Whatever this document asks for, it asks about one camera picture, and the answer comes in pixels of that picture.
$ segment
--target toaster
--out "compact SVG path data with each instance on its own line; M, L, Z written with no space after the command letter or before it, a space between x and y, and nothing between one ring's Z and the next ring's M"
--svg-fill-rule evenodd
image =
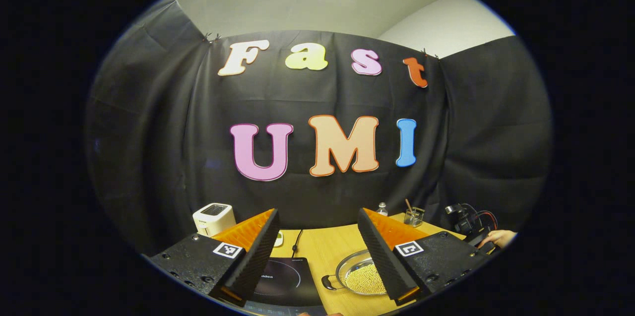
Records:
M197 231L205 237L214 235L236 225L232 206L222 203L210 203L192 215Z

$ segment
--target black induction cooktop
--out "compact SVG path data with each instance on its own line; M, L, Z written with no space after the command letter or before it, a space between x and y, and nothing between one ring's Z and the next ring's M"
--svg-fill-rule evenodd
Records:
M270 258L244 309L267 316L296 316L303 312L311 316L326 314L305 257Z

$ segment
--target black cable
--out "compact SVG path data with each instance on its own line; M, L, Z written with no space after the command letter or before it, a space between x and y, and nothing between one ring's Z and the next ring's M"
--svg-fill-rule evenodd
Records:
M298 237L295 238L295 244L293 244L291 248L293 249L293 254L291 254L291 257L295 257L295 252L298 250L298 241L300 240L300 235L302 235L302 232L304 232L304 229L301 229L300 232L298 233Z
M476 217L478 218L478 223L480 223L481 227L483 227L483 221L481 221L481 217L478 216L478 212L476 212L476 209L467 203L461 203L461 205L467 205L467 207L472 208L472 210L474 210L474 214L476 214Z
M494 229L498 229L499 228L499 220L496 218L496 216L494 216L494 213L490 212L489 210L481 210L478 214L478 216L483 216L483 214L489 214L490 218L492 219L492 221L494 222Z

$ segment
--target blue letter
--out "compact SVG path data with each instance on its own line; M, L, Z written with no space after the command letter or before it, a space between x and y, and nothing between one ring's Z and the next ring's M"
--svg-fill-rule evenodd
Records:
M397 120L397 127L401 130L401 152L397 159L397 166L407 167L417 162L415 157L415 128L417 122L412 119Z

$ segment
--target letter m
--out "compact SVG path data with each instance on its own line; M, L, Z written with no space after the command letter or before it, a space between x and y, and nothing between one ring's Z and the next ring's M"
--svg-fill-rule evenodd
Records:
M330 156L346 172L354 155L357 155L352 170L374 171L379 167L375 159L375 129L379 120L375 117L358 117L349 137L346 137L337 119L332 115L316 115L309 119L316 131L316 164L309 173L313 176L329 176L335 172Z

